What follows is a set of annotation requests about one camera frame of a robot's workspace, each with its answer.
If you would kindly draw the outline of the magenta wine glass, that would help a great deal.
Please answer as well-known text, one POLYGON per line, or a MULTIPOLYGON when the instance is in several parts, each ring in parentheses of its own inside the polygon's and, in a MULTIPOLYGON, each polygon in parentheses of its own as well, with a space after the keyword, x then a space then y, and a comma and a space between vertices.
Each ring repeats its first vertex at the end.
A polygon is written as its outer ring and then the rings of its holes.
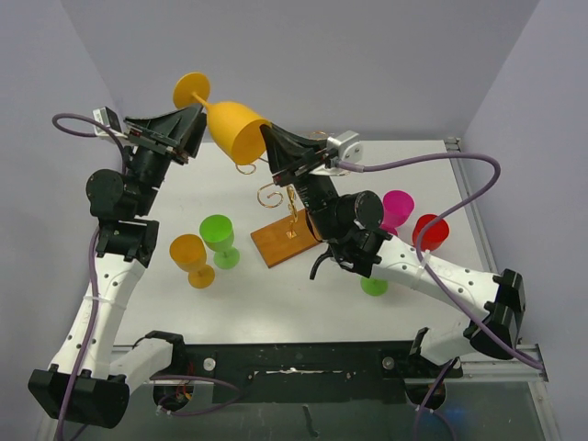
POLYGON ((413 213, 415 203, 413 197, 402 190, 391 190, 382 199, 383 220, 381 228, 393 235, 398 234, 401 227, 413 213))

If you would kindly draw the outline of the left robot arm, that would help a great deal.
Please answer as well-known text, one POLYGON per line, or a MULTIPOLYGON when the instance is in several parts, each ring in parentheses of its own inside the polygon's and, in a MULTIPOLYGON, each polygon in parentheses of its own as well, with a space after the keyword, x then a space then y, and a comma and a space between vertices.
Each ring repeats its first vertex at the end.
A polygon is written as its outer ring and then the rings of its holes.
POLYGON ((60 350, 28 381, 38 404, 56 420, 58 438, 67 422, 115 427, 143 382, 158 374, 184 375, 189 367, 180 334, 149 332, 117 361, 111 352, 156 247, 159 223, 146 217, 170 164, 184 165, 197 156, 206 114, 201 105, 189 105, 121 120, 102 107, 87 121, 95 127, 94 137, 117 146, 122 166, 97 170, 86 182, 90 213, 98 222, 89 245, 88 288, 60 350))

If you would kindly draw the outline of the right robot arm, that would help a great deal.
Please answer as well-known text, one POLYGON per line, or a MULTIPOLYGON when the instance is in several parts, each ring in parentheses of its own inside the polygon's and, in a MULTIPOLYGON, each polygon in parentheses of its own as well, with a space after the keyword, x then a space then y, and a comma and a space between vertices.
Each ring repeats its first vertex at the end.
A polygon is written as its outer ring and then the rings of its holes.
POLYGON ((327 245, 313 264, 311 277, 323 261, 331 259, 347 272, 403 285, 462 312, 444 332, 431 327, 418 331, 409 353, 415 373, 428 376, 438 368, 447 371, 452 362, 473 352, 541 368, 516 347, 526 311, 522 276, 510 269, 500 274, 476 271, 436 258, 424 249, 426 233, 497 182, 501 166, 495 159, 442 152, 386 164, 353 164, 345 161, 334 139, 306 139, 269 123, 262 124, 260 133, 274 184, 294 187, 306 209, 311 234, 327 245), (375 173, 453 159, 487 163, 493 169, 492 177, 477 192, 428 221, 412 244, 383 229, 383 203, 374 192, 340 195, 329 175, 334 169, 375 173))

